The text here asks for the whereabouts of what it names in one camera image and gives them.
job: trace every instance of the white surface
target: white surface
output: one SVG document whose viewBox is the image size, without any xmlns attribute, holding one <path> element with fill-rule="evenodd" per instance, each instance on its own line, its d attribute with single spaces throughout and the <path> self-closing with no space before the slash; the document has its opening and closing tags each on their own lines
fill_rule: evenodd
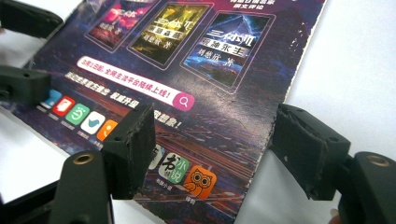
<svg viewBox="0 0 396 224">
<path fill-rule="evenodd" d="M 69 6 L 78 1 L 39 2 L 38 6 L 68 15 L 66 10 L 73 7 L 57 4 Z M 309 111 L 351 141 L 351 155 L 370 150 L 396 160 L 394 8 L 396 2 L 390 0 L 330 0 L 286 101 Z M 11 32 L 0 35 L 0 64 L 20 66 L 42 43 Z M 4 110 L 0 110 L 0 127 L 1 192 L 5 184 L 6 189 L 17 191 L 19 185 L 33 188 L 56 178 L 58 161 L 64 159 L 59 149 L 54 150 Z M 308 201 L 268 151 L 236 223 L 327 223 L 338 196 L 333 202 Z M 159 222 L 133 202 L 116 202 L 115 215 L 119 224 Z"/>
</svg>

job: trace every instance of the book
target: book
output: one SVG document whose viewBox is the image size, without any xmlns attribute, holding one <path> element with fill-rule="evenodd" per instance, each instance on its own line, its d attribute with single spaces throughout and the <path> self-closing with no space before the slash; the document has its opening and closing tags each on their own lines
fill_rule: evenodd
<svg viewBox="0 0 396 224">
<path fill-rule="evenodd" d="M 324 4 L 84 1 L 26 64 L 52 75 L 49 99 L 12 113 L 74 154 L 154 104 L 134 199 L 167 223 L 234 222 Z"/>
</svg>

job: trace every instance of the blue app icon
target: blue app icon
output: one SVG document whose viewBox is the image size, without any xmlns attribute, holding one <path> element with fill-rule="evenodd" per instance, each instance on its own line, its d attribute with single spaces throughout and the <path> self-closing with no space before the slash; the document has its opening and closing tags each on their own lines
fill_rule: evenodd
<svg viewBox="0 0 396 224">
<path fill-rule="evenodd" d="M 49 98 L 46 101 L 41 102 L 41 104 L 47 109 L 51 109 L 56 104 L 56 102 L 58 102 L 61 99 L 61 97 L 62 94 L 60 92 L 55 90 L 50 90 Z"/>
</svg>

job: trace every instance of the owl icon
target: owl icon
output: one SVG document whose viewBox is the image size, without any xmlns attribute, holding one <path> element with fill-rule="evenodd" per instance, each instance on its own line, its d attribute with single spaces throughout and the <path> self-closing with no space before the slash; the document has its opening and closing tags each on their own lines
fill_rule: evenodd
<svg viewBox="0 0 396 224">
<path fill-rule="evenodd" d="M 216 183 L 216 175 L 202 168 L 201 166 L 193 166 L 183 187 L 187 192 L 199 199 L 206 199 Z"/>
</svg>

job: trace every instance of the search bar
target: search bar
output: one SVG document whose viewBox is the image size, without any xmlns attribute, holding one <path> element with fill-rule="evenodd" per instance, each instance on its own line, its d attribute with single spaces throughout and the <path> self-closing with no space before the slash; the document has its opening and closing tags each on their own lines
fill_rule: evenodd
<svg viewBox="0 0 396 224">
<path fill-rule="evenodd" d="M 100 77 L 107 78 L 134 91 L 139 91 L 181 111 L 189 111 L 195 103 L 192 95 L 159 82 L 119 69 L 88 56 L 81 57 L 77 66 Z"/>
</svg>

